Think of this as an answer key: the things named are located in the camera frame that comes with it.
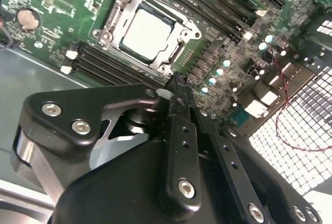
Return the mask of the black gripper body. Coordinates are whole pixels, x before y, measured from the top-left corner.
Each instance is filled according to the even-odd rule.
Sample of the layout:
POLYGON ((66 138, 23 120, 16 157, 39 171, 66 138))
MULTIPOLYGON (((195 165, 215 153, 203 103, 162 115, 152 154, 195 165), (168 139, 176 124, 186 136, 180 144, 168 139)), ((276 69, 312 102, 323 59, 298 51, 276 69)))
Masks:
MULTIPOLYGON (((176 223, 158 199, 160 141, 145 142, 77 179, 64 191, 53 223, 176 223)), ((241 223, 221 169, 199 157, 202 204, 188 223, 241 223)))

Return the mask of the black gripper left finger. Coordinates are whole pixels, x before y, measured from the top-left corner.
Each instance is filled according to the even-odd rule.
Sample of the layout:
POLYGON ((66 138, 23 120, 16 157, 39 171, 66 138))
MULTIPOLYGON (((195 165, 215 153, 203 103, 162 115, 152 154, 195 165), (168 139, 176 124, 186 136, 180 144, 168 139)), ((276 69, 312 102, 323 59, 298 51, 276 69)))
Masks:
POLYGON ((160 141, 164 211, 196 211, 201 205, 197 128, 186 81, 34 93, 22 106, 12 166, 39 184, 57 205, 77 179, 145 142, 160 141))

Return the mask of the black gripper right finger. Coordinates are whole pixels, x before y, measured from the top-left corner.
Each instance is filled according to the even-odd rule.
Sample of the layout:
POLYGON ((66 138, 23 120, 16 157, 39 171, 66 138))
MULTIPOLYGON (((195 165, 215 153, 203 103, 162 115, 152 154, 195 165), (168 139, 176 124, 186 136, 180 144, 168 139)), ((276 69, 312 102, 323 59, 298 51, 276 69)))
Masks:
POLYGON ((204 109, 196 105, 193 84, 187 97, 203 142, 221 174, 231 223, 322 223, 318 212, 278 173, 237 130, 218 130, 204 109))

